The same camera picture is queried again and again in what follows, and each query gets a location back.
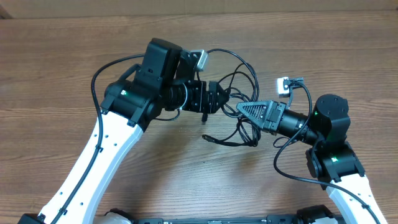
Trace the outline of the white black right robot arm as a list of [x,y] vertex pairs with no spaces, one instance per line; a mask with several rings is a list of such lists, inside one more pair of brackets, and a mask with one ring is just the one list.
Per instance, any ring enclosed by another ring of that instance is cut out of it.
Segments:
[[346,99],[322,95],[310,105],[308,115],[272,100],[238,103],[237,109],[261,131],[310,145],[305,154],[312,178],[299,180],[321,185],[346,223],[387,222],[366,171],[346,140],[351,124]]

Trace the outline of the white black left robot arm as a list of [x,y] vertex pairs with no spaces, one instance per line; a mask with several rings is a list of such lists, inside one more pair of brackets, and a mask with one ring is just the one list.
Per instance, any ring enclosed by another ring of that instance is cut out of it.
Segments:
[[161,112],[212,114],[228,101],[217,82],[195,77],[204,69],[206,50],[154,38],[141,59],[95,102],[95,127],[68,177],[39,213],[23,214],[21,223],[92,223],[121,162]]

